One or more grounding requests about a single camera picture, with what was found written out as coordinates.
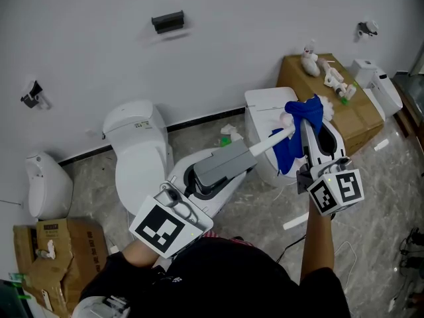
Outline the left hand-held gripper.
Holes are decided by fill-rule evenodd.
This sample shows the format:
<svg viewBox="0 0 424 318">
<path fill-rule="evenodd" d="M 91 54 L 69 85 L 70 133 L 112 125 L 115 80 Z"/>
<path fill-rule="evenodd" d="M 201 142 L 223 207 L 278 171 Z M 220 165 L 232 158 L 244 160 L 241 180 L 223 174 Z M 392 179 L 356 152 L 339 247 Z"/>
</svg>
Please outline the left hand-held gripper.
<svg viewBox="0 0 424 318">
<path fill-rule="evenodd" d="M 211 217 L 228 203 L 246 177 L 242 173 L 205 194 L 197 186 L 193 165 L 215 149 L 204 149 L 179 160 L 160 192 L 148 196 L 129 231 L 163 258 L 171 258 L 213 228 Z M 190 200 L 184 194 L 191 194 Z"/>
</svg>

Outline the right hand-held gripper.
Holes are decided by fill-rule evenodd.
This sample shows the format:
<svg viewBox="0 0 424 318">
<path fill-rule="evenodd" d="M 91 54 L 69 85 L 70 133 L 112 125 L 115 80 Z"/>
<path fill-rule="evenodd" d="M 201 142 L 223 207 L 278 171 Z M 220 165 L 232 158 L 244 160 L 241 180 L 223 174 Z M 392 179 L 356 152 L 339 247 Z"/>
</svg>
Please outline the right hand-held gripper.
<svg viewBox="0 0 424 318">
<path fill-rule="evenodd" d="M 345 156 L 337 129 L 323 119 L 320 131 L 303 119 L 301 145 L 307 167 L 296 172 L 297 192 L 307 192 L 322 216 L 343 211 L 364 200 L 360 171 Z"/>
</svg>

